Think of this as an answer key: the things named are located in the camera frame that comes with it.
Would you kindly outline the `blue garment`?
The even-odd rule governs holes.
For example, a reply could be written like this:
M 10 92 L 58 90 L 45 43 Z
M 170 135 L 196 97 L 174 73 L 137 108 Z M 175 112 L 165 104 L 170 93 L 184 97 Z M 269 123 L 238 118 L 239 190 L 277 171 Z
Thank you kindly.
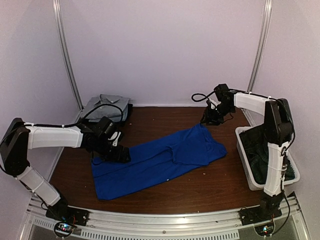
M 91 169 L 99 200 L 114 200 L 164 183 L 227 155 L 202 124 L 129 148 L 131 161 L 94 157 Z

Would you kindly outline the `grey polo shirt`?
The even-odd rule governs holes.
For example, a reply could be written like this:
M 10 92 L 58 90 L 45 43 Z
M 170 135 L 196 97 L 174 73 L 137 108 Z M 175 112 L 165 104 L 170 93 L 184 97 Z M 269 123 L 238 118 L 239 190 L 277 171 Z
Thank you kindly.
M 81 119 L 98 122 L 102 117 L 112 120 L 112 117 L 123 114 L 130 103 L 130 98 L 120 95 L 100 94 L 92 97 L 80 115 Z

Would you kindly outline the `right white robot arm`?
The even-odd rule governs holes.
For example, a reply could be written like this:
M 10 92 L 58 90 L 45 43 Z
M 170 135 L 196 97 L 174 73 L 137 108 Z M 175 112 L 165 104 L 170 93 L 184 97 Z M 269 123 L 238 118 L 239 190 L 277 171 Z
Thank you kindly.
M 272 98 L 248 91 L 229 88 L 227 84 L 217 85 L 210 95 L 203 95 L 207 104 L 200 122 L 218 126 L 224 117 L 237 108 L 249 110 L 263 116 L 262 132 L 268 147 L 268 167 L 266 182 L 260 206 L 256 210 L 259 220 L 268 220 L 284 198 L 284 181 L 287 171 L 287 152 L 295 140 L 294 122 L 285 98 Z

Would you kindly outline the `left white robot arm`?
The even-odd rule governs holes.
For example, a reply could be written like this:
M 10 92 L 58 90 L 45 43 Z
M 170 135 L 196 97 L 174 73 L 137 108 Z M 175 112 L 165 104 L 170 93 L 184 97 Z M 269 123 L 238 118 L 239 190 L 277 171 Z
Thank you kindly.
M 71 209 L 37 167 L 42 165 L 48 152 L 64 148 L 85 149 L 103 162 L 129 163 L 129 149 L 120 145 L 122 137 L 117 124 L 107 117 L 96 123 L 80 120 L 69 125 L 31 123 L 17 117 L 0 142 L 3 170 L 53 207 L 53 215 L 61 222 L 67 222 L 72 218 Z

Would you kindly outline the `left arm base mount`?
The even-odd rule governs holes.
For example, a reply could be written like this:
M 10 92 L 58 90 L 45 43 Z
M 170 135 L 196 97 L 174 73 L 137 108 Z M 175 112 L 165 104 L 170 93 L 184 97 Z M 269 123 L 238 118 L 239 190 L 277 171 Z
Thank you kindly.
M 66 205 L 58 207 L 49 205 L 45 216 L 72 225 L 86 226 L 89 218 L 89 211 Z

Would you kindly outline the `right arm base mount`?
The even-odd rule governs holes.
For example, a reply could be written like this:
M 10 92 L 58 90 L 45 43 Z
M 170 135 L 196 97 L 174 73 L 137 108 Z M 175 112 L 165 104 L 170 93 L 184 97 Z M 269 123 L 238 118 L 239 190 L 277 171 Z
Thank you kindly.
M 271 213 L 265 213 L 260 205 L 251 207 L 242 207 L 239 211 L 239 218 L 243 226 L 256 224 L 265 221 L 271 221 L 272 218 L 277 218 L 282 216 L 282 211 L 276 209 Z

